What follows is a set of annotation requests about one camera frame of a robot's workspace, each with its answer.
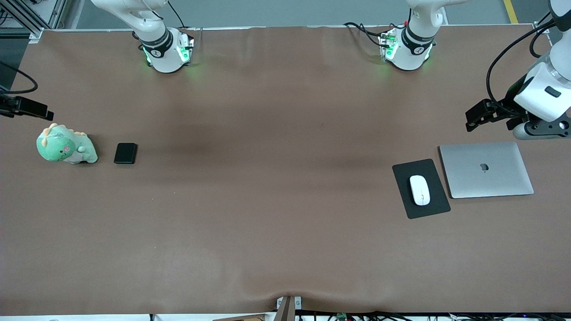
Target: laptop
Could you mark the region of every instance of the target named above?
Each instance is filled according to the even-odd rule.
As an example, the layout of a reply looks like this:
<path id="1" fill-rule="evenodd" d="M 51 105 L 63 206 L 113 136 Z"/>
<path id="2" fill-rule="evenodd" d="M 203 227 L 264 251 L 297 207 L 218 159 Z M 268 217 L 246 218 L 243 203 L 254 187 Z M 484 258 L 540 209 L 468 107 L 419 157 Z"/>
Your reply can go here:
<path id="1" fill-rule="evenodd" d="M 515 142 L 439 147 L 452 198 L 533 194 Z"/>

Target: table surface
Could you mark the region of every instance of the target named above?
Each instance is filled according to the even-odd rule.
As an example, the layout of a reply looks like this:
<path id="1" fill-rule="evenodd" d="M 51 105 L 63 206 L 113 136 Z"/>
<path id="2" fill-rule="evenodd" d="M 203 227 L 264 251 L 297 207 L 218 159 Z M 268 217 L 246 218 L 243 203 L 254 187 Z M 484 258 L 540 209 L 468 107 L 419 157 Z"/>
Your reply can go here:
<path id="1" fill-rule="evenodd" d="M 519 141 L 530 196 L 407 218 L 391 167 L 467 133 L 493 58 L 529 25 L 443 27 L 421 70 L 355 29 L 205 31 L 194 64 L 148 68 L 130 33 L 45 32 L 21 69 L 96 164 L 43 160 L 49 122 L 0 119 L 0 314 L 569 311 L 569 141 Z M 497 66 L 498 97 L 533 62 Z M 547 49 L 546 39 L 538 43 Z M 29 84 L 19 77 L 15 87 Z M 116 144 L 139 144 L 133 166 Z"/>

